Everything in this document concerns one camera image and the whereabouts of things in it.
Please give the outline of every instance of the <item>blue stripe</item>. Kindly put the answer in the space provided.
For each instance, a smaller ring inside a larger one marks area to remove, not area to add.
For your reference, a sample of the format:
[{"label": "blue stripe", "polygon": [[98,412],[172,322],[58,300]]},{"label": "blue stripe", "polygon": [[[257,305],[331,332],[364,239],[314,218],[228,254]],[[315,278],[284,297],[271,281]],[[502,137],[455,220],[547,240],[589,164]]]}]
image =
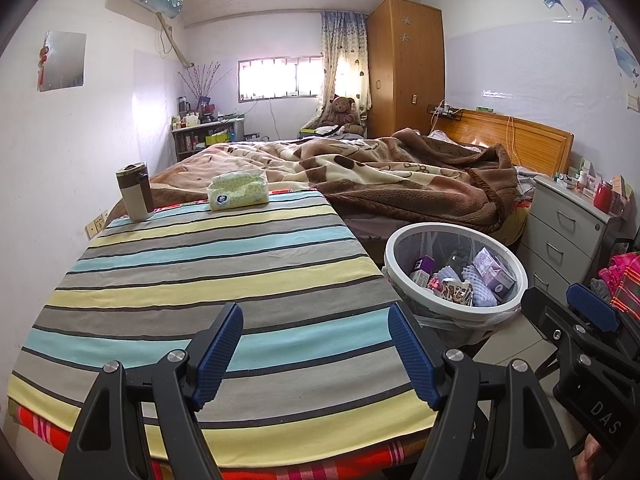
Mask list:
[{"label": "blue stripe", "polygon": [[234,254],[255,251],[281,249],[293,245],[306,245],[315,242],[326,242],[340,238],[355,238],[343,226],[322,227],[294,233],[273,234],[255,238],[226,240],[191,247],[176,247],[171,249],[153,249],[136,254],[122,256],[102,256],[78,260],[70,272],[86,272],[88,270],[110,270],[119,267],[136,267],[140,265],[157,265],[171,262],[184,262],[198,258],[212,258],[214,256],[233,256]]},{"label": "blue stripe", "polygon": [[[240,338],[229,371],[287,365],[350,352],[389,341],[388,308],[312,325],[247,334]],[[125,367],[149,365],[190,340],[130,341],[82,337],[31,329],[24,346],[53,358],[101,367],[111,360]]]},{"label": "blue stripe", "polygon": [[[292,197],[294,195],[296,200],[302,200],[303,198],[322,196],[322,193],[320,193],[319,191],[296,191],[293,193],[280,193],[275,195],[269,195],[269,202],[294,202],[292,200]],[[176,216],[176,215],[181,215],[185,213],[197,213],[199,211],[208,211],[208,210],[209,210],[209,203],[182,205],[179,207],[168,209],[167,211],[159,211],[157,213],[154,213],[153,215],[151,215],[150,218],[145,220],[145,222],[151,222],[152,220],[158,220],[161,218],[167,218],[170,216]],[[118,226],[129,225],[129,224],[133,224],[133,222],[129,219],[129,217],[116,218],[105,229],[105,234],[108,234],[108,229],[112,227],[118,227]]]}]

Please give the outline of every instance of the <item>gray stripe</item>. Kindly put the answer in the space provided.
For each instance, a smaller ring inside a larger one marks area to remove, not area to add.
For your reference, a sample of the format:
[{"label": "gray stripe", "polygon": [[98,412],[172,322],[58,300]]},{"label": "gray stripe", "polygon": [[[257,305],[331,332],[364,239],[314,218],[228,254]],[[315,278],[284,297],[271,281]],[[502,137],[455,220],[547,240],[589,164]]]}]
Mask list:
[{"label": "gray stripe", "polygon": [[18,352],[14,370],[34,383],[71,400],[84,402],[97,372],[54,363],[28,352]]},{"label": "gray stripe", "polygon": [[217,242],[219,240],[239,240],[242,238],[263,236],[272,233],[286,233],[289,231],[312,229],[314,227],[330,225],[342,226],[344,224],[336,213],[329,214],[327,211],[327,214],[322,214],[321,216],[305,216],[301,218],[274,220],[263,224],[222,227],[209,229],[207,231],[169,236],[166,238],[152,238],[150,240],[137,240],[133,242],[107,245],[104,247],[89,248],[82,255],[82,259],[87,260],[98,256],[117,256],[119,254],[141,253],[142,251],[155,249],[194,246]]},{"label": "gray stripe", "polygon": [[319,264],[328,260],[337,260],[358,254],[366,256],[367,254],[357,240],[333,241],[318,246],[314,245],[313,248],[318,250],[310,251],[308,247],[286,248],[258,254],[194,262],[68,274],[58,288],[151,285],[187,280],[192,282],[207,276],[224,278],[238,274],[260,274],[282,267]]},{"label": "gray stripe", "polygon": [[[311,368],[225,379],[201,422],[258,420],[311,412],[386,392],[409,383],[395,347]],[[158,418],[153,404],[143,414]]]},{"label": "gray stripe", "polygon": [[[337,285],[325,290],[293,294],[267,300],[243,301],[245,330],[275,327],[336,316],[398,301],[385,278],[354,285]],[[98,337],[183,336],[211,326],[222,310],[219,304],[182,309],[142,311],[88,311],[44,308],[36,325],[53,331],[89,333]]]},{"label": "gray stripe", "polygon": [[306,207],[312,205],[324,205],[327,204],[327,201],[324,197],[308,197],[301,198],[298,200],[290,200],[285,202],[269,202],[264,205],[252,206],[255,207],[255,210],[251,209],[251,211],[247,210],[228,210],[223,212],[216,212],[215,214],[208,207],[204,211],[196,211],[193,213],[184,213],[177,214],[173,216],[166,216],[164,218],[159,218],[157,220],[149,220],[147,222],[139,223],[139,224],[126,224],[117,227],[108,228],[102,237],[108,238],[111,235],[119,234],[119,233],[130,233],[134,231],[145,231],[148,229],[156,228],[156,227],[165,227],[168,225],[180,225],[180,224],[188,224],[190,222],[195,222],[198,220],[211,220],[212,218],[224,218],[225,216],[236,216],[242,213],[259,213],[261,211],[273,211],[277,209],[294,209],[297,207]]}]

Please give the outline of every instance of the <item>headboard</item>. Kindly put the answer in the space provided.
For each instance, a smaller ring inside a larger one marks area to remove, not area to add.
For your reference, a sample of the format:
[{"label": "headboard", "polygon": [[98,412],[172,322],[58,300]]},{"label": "headboard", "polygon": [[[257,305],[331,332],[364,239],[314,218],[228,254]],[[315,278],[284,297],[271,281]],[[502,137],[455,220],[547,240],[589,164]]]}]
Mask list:
[{"label": "headboard", "polygon": [[573,134],[544,124],[488,112],[462,110],[462,120],[438,118],[437,130],[452,140],[479,146],[502,144],[514,165],[554,176],[566,172]]}]

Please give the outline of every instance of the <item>trash can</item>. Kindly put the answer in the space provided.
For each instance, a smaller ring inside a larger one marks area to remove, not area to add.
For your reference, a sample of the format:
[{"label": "trash can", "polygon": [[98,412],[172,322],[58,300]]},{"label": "trash can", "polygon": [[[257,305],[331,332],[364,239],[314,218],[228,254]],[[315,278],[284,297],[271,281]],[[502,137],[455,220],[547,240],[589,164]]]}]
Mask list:
[{"label": "trash can", "polygon": [[[505,261],[515,284],[498,306],[466,306],[443,300],[409,279],[416,260],[430,256],[439,270],[447,265],[460,269],[472,264],[483,248]],[[453,224],[427,222],[412,224],[391,235],[385,248],[383,274],[391,281],[423,326],[433,328],[451,347],[480,342],[520,310],[520,301],[529,283],[524,267],[500,242],[472,229]]]}]

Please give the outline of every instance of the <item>red jar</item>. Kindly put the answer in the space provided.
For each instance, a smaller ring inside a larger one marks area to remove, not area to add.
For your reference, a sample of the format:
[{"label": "red jar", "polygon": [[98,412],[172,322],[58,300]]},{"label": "red jar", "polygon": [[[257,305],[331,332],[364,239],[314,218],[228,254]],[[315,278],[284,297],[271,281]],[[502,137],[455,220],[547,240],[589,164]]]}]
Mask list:
[{"label": "red jar", "polygon": [[608,214],[611,209],[612,199],[613,186],[609,182],[604,182],[603,180],[598,186],[596,196],[593,199],[593,205],[600,209],[600,211]]}]

